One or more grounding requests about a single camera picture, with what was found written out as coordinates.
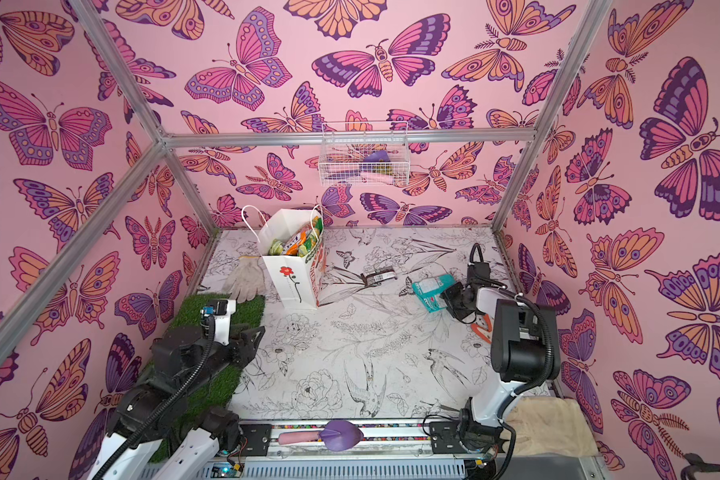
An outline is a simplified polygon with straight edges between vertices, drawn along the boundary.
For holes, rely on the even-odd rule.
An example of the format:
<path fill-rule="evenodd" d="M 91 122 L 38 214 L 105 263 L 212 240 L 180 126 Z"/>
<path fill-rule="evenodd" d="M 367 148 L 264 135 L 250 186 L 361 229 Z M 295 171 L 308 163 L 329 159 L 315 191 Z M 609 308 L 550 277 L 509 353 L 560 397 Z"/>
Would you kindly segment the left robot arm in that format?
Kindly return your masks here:
<path fill-rule="evenodd" d="M 153 342 L 151 369 L 116 407 L 87 479 L 140 479 L 188 412 L 191 396 L 211 387 L 226 369 L 243 370 L 256 358 L 266 327 L 234 323 L 236 307 L 234 299 L 211 300 L 193 323 L 170 327 Z M 240 444 L 240 417 L 225 404 L 215 402 L 196 418 L 154 479 L 186 478 L 217 451 L 234 451 Z"/>

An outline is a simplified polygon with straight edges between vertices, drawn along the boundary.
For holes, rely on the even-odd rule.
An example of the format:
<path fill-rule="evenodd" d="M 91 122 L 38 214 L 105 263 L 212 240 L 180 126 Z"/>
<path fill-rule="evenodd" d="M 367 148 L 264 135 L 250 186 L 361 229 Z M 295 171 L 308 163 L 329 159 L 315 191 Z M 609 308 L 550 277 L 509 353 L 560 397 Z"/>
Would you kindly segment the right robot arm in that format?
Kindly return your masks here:
<path fill-rule="evenodd" d="M 440 297 L 460 322 L 469 316 L 492 322 L 492 371 L 482 390 L 461 409 L 456 433 L 466 451 L 488 453 L 502 433 L 514 432 L 507 417 L 521 396 L 559 374 L 557 312 L 493 279 L 478 243 L 470 251 L 466 281 L 448 287 Z"/>

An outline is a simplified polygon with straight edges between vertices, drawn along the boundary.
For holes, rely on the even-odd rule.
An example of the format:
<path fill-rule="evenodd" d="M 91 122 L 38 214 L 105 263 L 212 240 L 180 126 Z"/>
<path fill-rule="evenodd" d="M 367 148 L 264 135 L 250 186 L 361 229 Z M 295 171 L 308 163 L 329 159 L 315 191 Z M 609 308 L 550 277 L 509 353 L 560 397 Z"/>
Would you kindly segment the green Fox's spring tea bag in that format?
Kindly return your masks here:
<path fill-rule="evenodd" d="M 285 251 L 284 243 L 278 239 L 274 239 L 268 250 L 269 256 L 279 256 Z"/>

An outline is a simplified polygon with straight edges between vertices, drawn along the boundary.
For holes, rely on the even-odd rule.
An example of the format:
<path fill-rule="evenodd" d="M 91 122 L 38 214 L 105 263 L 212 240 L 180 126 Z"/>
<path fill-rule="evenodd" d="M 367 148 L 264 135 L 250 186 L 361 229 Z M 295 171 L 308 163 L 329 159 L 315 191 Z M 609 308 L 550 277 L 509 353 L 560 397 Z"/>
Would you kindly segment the green rainbow candy bag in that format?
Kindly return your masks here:
<path fill-rule="evenodd" d="M 310 227 L 308 229 L 309 236 L 305 245 L 309 250 L 314 248 L 322 235 L 323 232 L 323 218 L 321 216 L 315 216 L 310 220 Z"/>

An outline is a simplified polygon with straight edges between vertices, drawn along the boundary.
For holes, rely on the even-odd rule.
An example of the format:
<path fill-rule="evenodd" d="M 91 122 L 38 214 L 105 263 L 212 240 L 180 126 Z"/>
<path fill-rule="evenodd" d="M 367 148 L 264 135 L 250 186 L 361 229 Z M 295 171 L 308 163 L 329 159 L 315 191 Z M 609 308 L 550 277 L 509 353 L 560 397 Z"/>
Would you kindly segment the orange Fox's fruits candy bag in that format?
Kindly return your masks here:
<path fill-rule="evenodd" d="M 284 243 L 285 251 L 283 252 L 283 255 L 304 257 L 313 249 L 309 250 L 305 245 L 307 237 L 309 236 L 309 227 L 310 226 L 302 228 Z"/>

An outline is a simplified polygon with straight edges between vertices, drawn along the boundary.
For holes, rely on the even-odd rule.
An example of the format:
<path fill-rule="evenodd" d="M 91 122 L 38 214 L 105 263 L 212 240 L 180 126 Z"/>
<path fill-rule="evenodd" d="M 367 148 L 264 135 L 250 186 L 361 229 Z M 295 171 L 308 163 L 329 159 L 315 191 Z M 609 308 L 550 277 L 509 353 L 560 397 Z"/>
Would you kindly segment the teal mint candy bag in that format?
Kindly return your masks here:
<path fill-rule="evenodd" d="M 447 308 L 447 303 L 442 294 L 455 283 L 456 281 L 451 274 L 442 274 L 414 282 L 412 289 L 426 310 L 432 313 Z"/>

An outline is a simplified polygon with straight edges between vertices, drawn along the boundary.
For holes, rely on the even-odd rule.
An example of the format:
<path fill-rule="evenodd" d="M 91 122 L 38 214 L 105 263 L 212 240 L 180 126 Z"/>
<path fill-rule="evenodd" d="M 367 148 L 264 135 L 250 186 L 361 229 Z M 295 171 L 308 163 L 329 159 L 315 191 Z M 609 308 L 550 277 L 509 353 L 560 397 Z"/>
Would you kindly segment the dark brown snack bar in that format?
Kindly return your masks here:
<path fill-rule="evenodd" d="M 370 274 L 363 274 L 361 278 L 367 287 L 376 287 L 383 282 L 396 280 L 397 274 L 393 269 L 386 269 L 376 271 Z"/>

